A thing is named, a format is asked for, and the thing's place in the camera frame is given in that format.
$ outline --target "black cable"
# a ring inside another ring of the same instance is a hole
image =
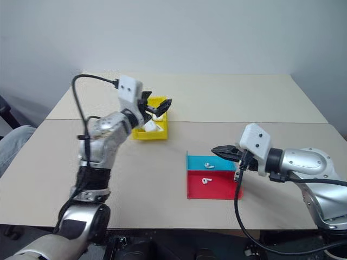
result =
[[[90,120],[90,119],[100,119],[101,117],[99,116],[96,116],[96,115],[90,115],[89,117],[87,117],[87,122]]]
[[[239,197],[239,192],[240,192],[240,188],[241,188],[241,182],[242,182],[242,177],[243,177],[243,168],[244,167],[240,167],[240,173],[239,173],[239,182],[237,184],[236,187],[236,191],[235,191],[235,199],[234,199],[234,209],[235,209],[235,214],[236,214],[236,219],[237,222],[240,225],[240,228],[242,230],[242,232],[257,246],[259,246],[260,248],[263,248],[266,251],[269,251],[271,253],[277,254],[277,255],[281,255],[281,256],[303,256],[303,255],[310,255],[310,254],[314,254],[316,252],[320,252],[322,250],[328,250],[328,249],[332,249],[332,248],[336,248],[338,246],[342,246],[342,245],[347,245],[347,240],[343,240],[343,241],[339,241],[339,242],[334,242],[325,246],[322,246],[321,248],[317,248],[317,249],[313,249],[310,251],[304,251],[304,252],[280,252],[280,251],[276,251],[274,249],[271,249],[267,246],[264,246],[263,244],[261,244],[259,241],[257,241],[254,237],[252,237],[248,231],[246,230],[245,226],[242,223],[240,214],[239,214],[239,206],[238,206],[238,197]]]
[[[342,180],[328,180],[328,179],[292,179],[288,178],[286,181],[291,181],[293,183],[325,183],[325,184],[334,184],[339,186],[347,187],[347,181]]]
[[[84,141],[85,141],[85,155],[86,155],[86,160],[87,160],[87,167],[90,167],[90,162],[91,162],[91,147],[90,147],[90,136],[89,136],[89,131],[88,131],[88,120],[86,120],[85,115],[83,113],[81,104],[80,104],[80,100],[78,99],[77,96],[77,92],[76,92],[76,80],[79,79],[80,77],[90,77],[92,79],[97,79],[97,80],[102,80],[108,83],[111,83],[115,86],[115,88],[118,89],[118,83],[119,80],[108,80],[105,79],[103,77],[98,77],[98,76],[94,76],[94,75],[89,75],[89,74],[79,74],[74,76],[74,78],[71,81],[71,86],[72,86],[72,92],[75,98],[75,102],[77,105],[77,109],[80,113],[81,119],[82,119],[82,123],[84,126]]]
[[[64,205],[61,207],[59,215],[58,215],[58,220],[57,223],[54,227],[53,230],[53,234],[57,233],[59,231],[59,226],[60,226],[60,222],[61,219],[65,213],[65,211],[71,206],[71,203],[73,201],[73,199],[84,189],[84,187],[86,186],[86,183],[84,182],[85,180],[85,175],[89,173],[89,169],[91,168],[90,162],[91,162],[91,144],[90,144],[90,136],[89,136],[89,131],[88,131],[88,122],[90,119],[95,118],[95,119],[99,119],[99,116],[95,116],[95,115],[91,115],[89,116],[87,119],[85,118],[85,115],[83,113],[81,104],[80,104],[80,100],[78,98],[77,92],[76,92],[76,80],[79,79],[80,77],[90,77],[93,79],[97,79],[97,80],[102,80],[102,81],[106,81],[108,83],[111,83],[115,86],[116,89],[118,89],[118,83],[119,80],[108,80],[105,79],[103,77],[98,77],[98,76],[94,76],[94,75],[89,75],[89,74],[79,74],[74,76],[74,78],[71,81],[71,86],[72,86],[72,92],[75,98],[75,102],[77,105],[77,109],[80,113],[81,119],[82,119],[82,123],[83,123],[83,127],[84,127],[84,136],[83,136],[83,140],[85,142],[85,155],[86,155],[86,160],[87,160],[87,165],[86,165],[86,169],[84,172],[84,174],[82,175],[81,181],[79,182],[78,185],[76,185],[76,189],[73,192],[73,194],[69,197],[69,199],[64,203]]]

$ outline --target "white earbud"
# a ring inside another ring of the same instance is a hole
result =
[[[201,179],[202,184],[207,184],[209,181],[212,181],[212,179],[210,179],[210,178],[202,178]]]
[[[143,128],[145,132],[156,132],[156,131],[162,132],[164,130],[160,125],[157,125],[153,120],[150,120],[147,123],[145,123]]]
[[[156,115],[153,114],[152,119],[155,122],[161,122],[163,121],[163,115],[161,115],[160,117],[157,117]]]
[[[205,162],[204,166],[206,169],[213,169],[215,167],[214,165],[211,165],[208,162]]]

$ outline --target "red tray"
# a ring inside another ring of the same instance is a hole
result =
[[[187,197],[188,199],[230,199],[235,198],[237,182],[234,181],[235,172],[231,171],[188,171]],[[202,178],[210,178],[207,184]],[[243,188],[239,192],[239,199],[243,196]]]

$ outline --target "person's leg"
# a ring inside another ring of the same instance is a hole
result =
[[[0,140],[0,177],[35,130],[32,126],[21,126]]]

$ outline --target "yellow tray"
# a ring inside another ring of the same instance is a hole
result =
[[[158,107],[166,97],[164,96],[153,96],[148,98],[148,105],[151,107]],[[145,132],[141,128],[135,128],[132,130],[132,138],[139,140],[160,140],[168,138],[168,113],[163,114],[163,121],[155,122],[161,126],[163,131],[160,132]]]

